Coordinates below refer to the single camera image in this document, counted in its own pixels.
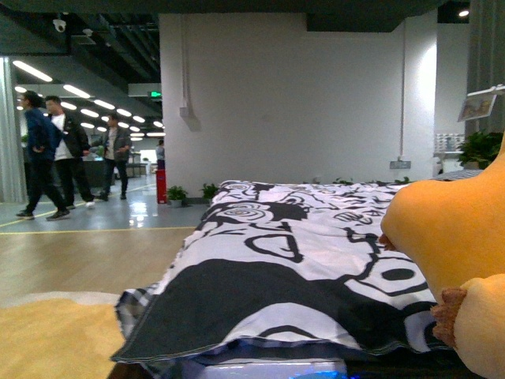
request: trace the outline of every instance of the picture frame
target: picture frame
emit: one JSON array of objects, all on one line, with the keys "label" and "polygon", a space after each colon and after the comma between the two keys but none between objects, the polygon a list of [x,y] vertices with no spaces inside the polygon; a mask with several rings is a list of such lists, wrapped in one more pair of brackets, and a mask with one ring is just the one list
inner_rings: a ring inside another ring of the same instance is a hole
[{"label": "picture frame", "polygon": [[458,122],[488,117],[495,105],[495,93],[469,94],[459,112]]}]

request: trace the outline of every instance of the shaggy rug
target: shaggy rug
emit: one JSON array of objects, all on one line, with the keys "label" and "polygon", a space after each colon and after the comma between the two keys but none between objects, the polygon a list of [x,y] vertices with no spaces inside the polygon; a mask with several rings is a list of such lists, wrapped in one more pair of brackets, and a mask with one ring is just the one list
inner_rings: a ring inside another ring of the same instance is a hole
[{"label": "shaggy rug", "polygon": [[0,306],[0,377],[99,379],[123,344],[114,304],[101,292],[33,294]]}]

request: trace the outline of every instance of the orange plush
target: orange plush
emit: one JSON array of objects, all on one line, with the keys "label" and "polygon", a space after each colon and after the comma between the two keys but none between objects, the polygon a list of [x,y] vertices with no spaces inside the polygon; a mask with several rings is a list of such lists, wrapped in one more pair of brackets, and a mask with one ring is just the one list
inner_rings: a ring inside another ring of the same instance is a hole
[{"label": "orange plush", "polygon": [[434,334],[466,366],[505,378],[505,144],[474,178],[415,182],[396,194],[380,241],[419,266],[439,303]]}]

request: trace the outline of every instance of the jeans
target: jeans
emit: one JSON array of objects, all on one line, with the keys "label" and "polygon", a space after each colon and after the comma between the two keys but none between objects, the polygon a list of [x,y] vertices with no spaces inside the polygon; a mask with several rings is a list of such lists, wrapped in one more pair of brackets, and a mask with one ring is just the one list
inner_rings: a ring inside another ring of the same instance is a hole
[{"label": "jeans", "polygon": [[66,210],[63,197],[53,183],[52,166],[53,161],[47,159],[34,160],[30,163],[30,191],[29,202],[26,206],[27,212],[35,210],[43,193],[51,199],[58,211]]},{"label": "jeans", "polygon": [[76,180],[82,200],[86,202],[93,201],[94,197],[89,189],[82,158],[55,160],[54,165],[62,181],[63,194],[65,195],[65,203],[67,206],[73,205],[73,201],[75,200],[73,196],[73,179]]},{"label": "jeans", "polygon": [[114,175],[114,167],[118,168],[119,178],[121,179],[121,193],[126,193],[128,188],[128,175],[126,174],[126,161],[115,161],[113,159],[104,159],[105,161],[105,177],[103,179],[103,193],[109,195],[110,185],[112,183],[112,175]]}]

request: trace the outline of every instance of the man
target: man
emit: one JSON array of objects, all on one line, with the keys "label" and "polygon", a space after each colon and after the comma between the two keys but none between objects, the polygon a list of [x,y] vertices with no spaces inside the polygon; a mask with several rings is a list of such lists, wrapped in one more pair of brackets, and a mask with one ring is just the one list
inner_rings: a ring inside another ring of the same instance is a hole
[{"label": "man", "polygon": [[42,193],[45,193],[58,209],[47,221],[69,218],[69,210],[65,206],[62,195],[53,184],[51,168],[54,153],[62,136],[49,118],[44,117],[39,108],[43,100],[36,92],[27,91],[20,96],[20,105],[25,110],[24,116],[28,127],[28,157],[30,160],[30,194],[29,202],[24,211],[16,214],[25,220],[33,220],[33,211],[39,203]]},{"label": "man", "polygon": [[126,164],[129,158],[129,148],[132,141],[129,137],[129,131],[118,126],[118,115],[113,113],[108,115],[107,121],[108,130],[102,141],[99,141],[94,146],[103,145],[103,158],[105,161],[105,176],[103,178],[103,189],[97,200],[108,201],[110,193],[110,184],[112,183],[112,175],[114,168],[119,171],[121,179],[121,200],[126,200],[126,190],[128,188],[128,176],[126,175]]},{"label": "man", "polygon": [[158,170],[165,170],[165,141],[159,140],[156,147]]},{"label": "man", "polygon": [[62,141],[56,149],[54,165],[62,182],[63,194],[67,209],[75,209],[73,205],[73,178],[76,180],[82,200],[87,208],[94,208],[94,196],[89,189],[82,156],[89,154],[88,135],[84,128],[68,117],[62,108],[62,100],[57,96],[46,96],[46,109],[50,113],[53,124],[63,133]]}]

